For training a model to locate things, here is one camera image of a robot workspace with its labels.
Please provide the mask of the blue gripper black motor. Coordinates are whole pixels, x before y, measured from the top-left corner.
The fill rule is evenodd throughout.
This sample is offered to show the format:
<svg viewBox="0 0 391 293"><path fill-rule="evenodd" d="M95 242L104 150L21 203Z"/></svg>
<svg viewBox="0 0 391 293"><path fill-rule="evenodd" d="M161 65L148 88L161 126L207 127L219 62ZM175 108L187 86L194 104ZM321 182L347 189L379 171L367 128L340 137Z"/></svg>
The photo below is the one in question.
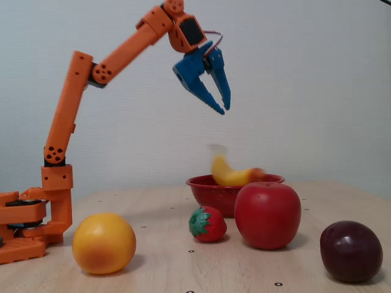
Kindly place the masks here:
<svg viewBox="0 0 391 293"><path fill-rule="evenodd" d="M217 113L224 115L225 110L215 101L200 79L200 76L205 72L203 54L206 53L212 44L212 41L208 41L201 47L185 54L183 59L176 63L172 69L186 90L189 90ZM206 56L206 61L208 62L207 72L212 76L221 94L225 109L229 110L231 106L231 90L224 70L222 51L219 48L214 48Z"/></svg>

